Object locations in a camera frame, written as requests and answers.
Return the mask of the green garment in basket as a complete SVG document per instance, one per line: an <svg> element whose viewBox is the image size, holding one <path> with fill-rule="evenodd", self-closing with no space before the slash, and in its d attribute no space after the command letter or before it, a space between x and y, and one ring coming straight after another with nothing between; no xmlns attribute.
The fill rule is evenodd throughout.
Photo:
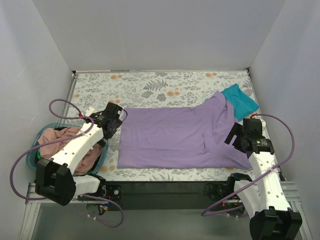
<svg viewBox="0 0 320 240"><path fill-rule="evenodd" d="M37 160L42 159L42 156L40 154L40 150L39 149L37 150L36 157L37 157Z"/></svg>

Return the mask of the purple t shirt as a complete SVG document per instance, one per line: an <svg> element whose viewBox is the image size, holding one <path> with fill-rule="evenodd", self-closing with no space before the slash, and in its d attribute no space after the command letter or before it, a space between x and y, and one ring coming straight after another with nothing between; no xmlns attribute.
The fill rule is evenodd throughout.
<svg viewBox="0 0 320 240"><path fill-rule="evenodd" d="M194 107L127 108L120 129L120 168L250 169L247 155L225 140L234 107L217 91Z"/></svg>

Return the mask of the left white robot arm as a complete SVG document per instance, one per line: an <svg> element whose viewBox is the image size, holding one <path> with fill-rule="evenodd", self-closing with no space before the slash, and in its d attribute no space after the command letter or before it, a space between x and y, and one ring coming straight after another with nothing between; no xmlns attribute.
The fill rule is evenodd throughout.
<svg viewBox="0 0 320 240"><path fill-rule="evenodd" d="M112 102L105 109L87 109L79 113L84 123L76 136L49 158L36 163L35 192L61 206L74 198L101 200L107 196L106 180L96 174L76 175L76 167L99 141L112 138L123 121L125 110Z"/></svg>

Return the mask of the aluminium frame rail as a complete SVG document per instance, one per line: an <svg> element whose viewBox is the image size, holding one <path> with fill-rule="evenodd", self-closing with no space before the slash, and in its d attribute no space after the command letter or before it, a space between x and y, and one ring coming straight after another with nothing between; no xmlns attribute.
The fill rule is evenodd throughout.
<svg viewBox="0 0 320 240"><path fill-rule="evenodd" d="M237 176L239 178L244 177L244 178L250 179L250 177L248 175L245 175L242 173L233 173L230 177L228 177L228 179L226 181L234 182L233 180L230 179L232 176ZM300 213L300 215L302 217L302 225L299 228L299 231L297 234L301 234L301 237L304 240L312 239L308 224L305 220L303 210L302 210L301 206L298 205L300 199L299 199L298 192L296 190L294 183L290 182L290 181L282 181L280 184L281 184L282 190L284 192L285 198L287 199L292 210L294 212ZM229 194L226 197L223 197L222 199L213 203L213 205L214 205L213 209L215 211L217 211L219 214L227 214L228 211L231 211L231 215L235 218L249 216L241 199L234 192L234 186L231 189L233 190L233 192L231 194ZM39 202L39 203L54 202L48 198L45 198L45 197L37 194L35 192L35 184L29 185L28 191L27 191L27 196L26 196L26 201L27 202ZM106 199L104 197L99 198L99 199L93 199L93 198L84 199L84 198L78 197L78 198L72 199L69 203L88 203L91 205L99 205L99 206L107 205L108 209L110 211L122 209L122 207L118 203L116 203L115 201L113 201L111 199Z"/></svg>

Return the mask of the teal plastic basket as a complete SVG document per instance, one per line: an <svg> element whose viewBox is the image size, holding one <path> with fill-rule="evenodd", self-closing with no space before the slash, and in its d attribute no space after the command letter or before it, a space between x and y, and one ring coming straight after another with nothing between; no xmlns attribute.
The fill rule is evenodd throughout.
<svg viewBox="0 0 320 240"><path fill-rule="evenodd" d="M38 146L43 143L52 142L58 139L66 139L72 136L75 136L80 130L79 126L61 124L61 123L52 123L43 127L40 132L37 134L33 146ZM46 150L42 148L39 149L39 152L42 156L42 153L47 153L47 156L53 156L58 151L60 151L68 142L63 141L55 143L52 145L45 146ZM80 161L75 169L75 175L81 176L86 174L96 174L99 169L102 167L106 155L108 152L108 141L105 139L100 140L93 146L92 150L89 150L85 157ZM32 170L36 169L36 163L39 160L37 159L37 149L28 153L26 156L26 163L28 167Z"/></svg>

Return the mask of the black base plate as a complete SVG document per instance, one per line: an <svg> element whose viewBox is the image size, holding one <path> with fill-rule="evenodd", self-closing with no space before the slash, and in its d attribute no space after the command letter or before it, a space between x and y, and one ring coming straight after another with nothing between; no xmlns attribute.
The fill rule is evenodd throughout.
<svg viewBox="0 0 320 240"><path fill-rule="evenodd" d="M110 199L123 210L204 210L233 192L227 181L108 181L93 196Z"/></svg>

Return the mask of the folded teal t shirt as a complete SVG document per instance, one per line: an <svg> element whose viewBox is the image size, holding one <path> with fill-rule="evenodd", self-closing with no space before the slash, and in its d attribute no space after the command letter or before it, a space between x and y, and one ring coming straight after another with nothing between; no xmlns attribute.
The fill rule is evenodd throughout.
<svg viewBox="0 0 320 240"><path fill-rule="evenodd" d="M221 93L233 105L234 117L238 121L241 121L250 114L254 114L259 109L259 105L246 95L237 83L225 88Z"/></svg>

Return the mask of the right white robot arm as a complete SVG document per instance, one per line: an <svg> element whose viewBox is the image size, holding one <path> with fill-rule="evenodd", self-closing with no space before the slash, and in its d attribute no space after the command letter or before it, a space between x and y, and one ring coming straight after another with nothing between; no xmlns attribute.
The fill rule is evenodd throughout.
<svg viewBox="0 0 320 240"><path fill-rule="evenodd" d="M226 144L245 153L255 174L247 177L230 177L227 195L240 198L247 211L249 231L254 240L293 240L303 219L292 210L283 192L278 171L274 168L275 150L270 139L263 136L266 123L259 118L245 118L235 123L225 139Z"/></svg>

